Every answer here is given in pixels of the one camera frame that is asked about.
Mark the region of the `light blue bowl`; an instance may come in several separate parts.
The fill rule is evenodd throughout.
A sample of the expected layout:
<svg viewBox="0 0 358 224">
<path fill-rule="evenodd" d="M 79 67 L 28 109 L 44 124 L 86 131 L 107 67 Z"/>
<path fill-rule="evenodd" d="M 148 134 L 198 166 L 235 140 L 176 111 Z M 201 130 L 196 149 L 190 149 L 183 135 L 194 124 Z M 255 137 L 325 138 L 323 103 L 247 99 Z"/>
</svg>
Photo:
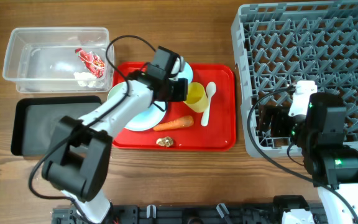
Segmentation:
<svg viewBox="0 0 358 224">
<path fill-rule="evenodd" d="M 178 75 L 174 78 L 174 80 L 178 80 L 179 78 L 186 78 L 188 84 L 193 81 L 193 70 L 189 63 L 185 63 L 184 69 L 182 72 L 179 72 Z"/>
</svg>

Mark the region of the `yellow plastic cup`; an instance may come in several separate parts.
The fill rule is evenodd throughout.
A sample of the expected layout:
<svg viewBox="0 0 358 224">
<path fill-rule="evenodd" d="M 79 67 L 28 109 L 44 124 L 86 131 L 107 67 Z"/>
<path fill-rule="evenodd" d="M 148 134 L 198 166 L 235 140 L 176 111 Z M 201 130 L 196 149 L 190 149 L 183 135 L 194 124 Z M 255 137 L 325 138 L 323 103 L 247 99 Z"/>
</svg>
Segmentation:
<svg viewBox="0 0 358 224">
<path fill-rule="evenodd" d="M 204 86 L 198 82 L 190 83 L 184 103 L 194 112 L 203 113 L 208 107 L 208 97 Z"/>
</svg>

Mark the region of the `white plastic spoon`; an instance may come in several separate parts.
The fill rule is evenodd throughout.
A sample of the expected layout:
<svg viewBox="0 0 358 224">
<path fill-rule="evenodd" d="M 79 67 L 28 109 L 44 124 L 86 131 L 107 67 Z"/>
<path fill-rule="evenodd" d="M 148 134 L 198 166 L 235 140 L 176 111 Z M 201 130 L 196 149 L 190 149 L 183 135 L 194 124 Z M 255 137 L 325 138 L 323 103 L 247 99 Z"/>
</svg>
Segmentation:
<svg viewBox="0 0 358 224">
<path fill-rule="evenodd" d="M 208 105 L 207 105 L 205 111 L 203 112 L 202 119 L 201 119 L 201 125 L 204 127 L 207 126 L 209 123 L 211 100 L 212 100 L 212 97 L 214 96 L 214 94 L 216 93 L 216 91 L 217 91 L 217 86 L 216 86 L 215 82 L 209 82 L 206 87 Z"/>
</svg>

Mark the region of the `red snack wrapper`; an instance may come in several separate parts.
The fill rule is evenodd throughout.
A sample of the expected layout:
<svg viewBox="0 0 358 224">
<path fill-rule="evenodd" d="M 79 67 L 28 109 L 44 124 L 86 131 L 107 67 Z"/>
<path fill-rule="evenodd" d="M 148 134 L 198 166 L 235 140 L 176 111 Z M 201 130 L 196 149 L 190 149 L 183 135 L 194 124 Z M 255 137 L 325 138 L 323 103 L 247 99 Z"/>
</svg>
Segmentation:
<svg viewBox="0 0 358 224">
<path fill-rule="evenodd" d="M 97 54 L 85 52 L 82 48 L 75 49 L 75 53 L 96 78 L 104 75 L 105 63 Z"/>
</svg>

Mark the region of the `white tissue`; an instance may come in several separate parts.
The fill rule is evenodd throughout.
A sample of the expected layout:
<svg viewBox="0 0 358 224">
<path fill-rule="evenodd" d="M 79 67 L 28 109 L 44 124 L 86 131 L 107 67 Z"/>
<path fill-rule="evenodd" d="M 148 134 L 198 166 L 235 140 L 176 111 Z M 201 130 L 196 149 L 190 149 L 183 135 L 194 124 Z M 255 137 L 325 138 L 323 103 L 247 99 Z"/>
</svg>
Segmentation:
<svg viewBox="0 0 358 224">
<path fill-rule="evenodd" d="M 75 80 L 81 87 L 95 87 L 97 77 L 89 72 L 75 72 L 74 73 Z"/>
</svg>

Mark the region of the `green bowl with rice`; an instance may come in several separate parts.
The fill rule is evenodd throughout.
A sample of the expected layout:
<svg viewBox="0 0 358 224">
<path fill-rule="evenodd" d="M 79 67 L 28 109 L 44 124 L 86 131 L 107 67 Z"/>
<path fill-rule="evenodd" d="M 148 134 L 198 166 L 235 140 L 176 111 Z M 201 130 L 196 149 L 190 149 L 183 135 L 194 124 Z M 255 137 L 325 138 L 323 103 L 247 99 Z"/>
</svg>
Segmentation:
<svg viewBox="0 0 358 224">
<path fill-rule="evenodd" d="M 126 93 L 127 93 L 126 82 L 118 83 L 117 85 L 114 85 L 113 88 L 108 93 L 106 102 L 112 104 L 118 103 L 126 97 Z"/>
</svg>

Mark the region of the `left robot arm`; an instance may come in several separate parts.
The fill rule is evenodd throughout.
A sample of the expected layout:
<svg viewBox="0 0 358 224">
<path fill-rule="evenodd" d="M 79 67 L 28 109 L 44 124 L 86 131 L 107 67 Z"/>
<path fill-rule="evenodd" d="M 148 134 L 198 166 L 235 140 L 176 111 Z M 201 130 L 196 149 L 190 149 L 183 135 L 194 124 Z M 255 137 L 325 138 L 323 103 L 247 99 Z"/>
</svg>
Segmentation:
<svg viewBox="0 0 358 224">
<path fill-rule="evenodd" d="M 48 153 L 41 160 L 42 177 L 70 200 L 87 223 L 112 219 L 106 180 L 112 140 L 126 124 L 155 101 L 183 101 L 188 81 L 178 78 L 183 57 L 159 47 L 145 70 L 124 78 L 124 86 L 108 101 L 79 119 L 63 117 L 55 127 Z"/>
</svg>

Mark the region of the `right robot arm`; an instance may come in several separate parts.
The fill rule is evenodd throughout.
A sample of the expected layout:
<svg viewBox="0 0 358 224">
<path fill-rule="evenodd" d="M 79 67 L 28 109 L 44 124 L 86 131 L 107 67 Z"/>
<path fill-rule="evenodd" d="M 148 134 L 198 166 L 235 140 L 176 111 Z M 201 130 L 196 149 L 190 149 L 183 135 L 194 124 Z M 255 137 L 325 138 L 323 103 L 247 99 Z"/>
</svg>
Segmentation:
<svg viewBox="0 0 358 224">
<path fill-rule="evenodd" d="M 290 115 L 288 107 L 262 106 L 260 130 L 271 127 L 277 136 L 289 136 L 301 148 L 306 177 L 270 158 L 279 169 L 304 179 L 318 189 L 329 223 L 358 223 L 358 151 L 344 144 L 346 107 L 342 98 L 313 93 L 302 100 L 301 114 Z"/>
</svg>

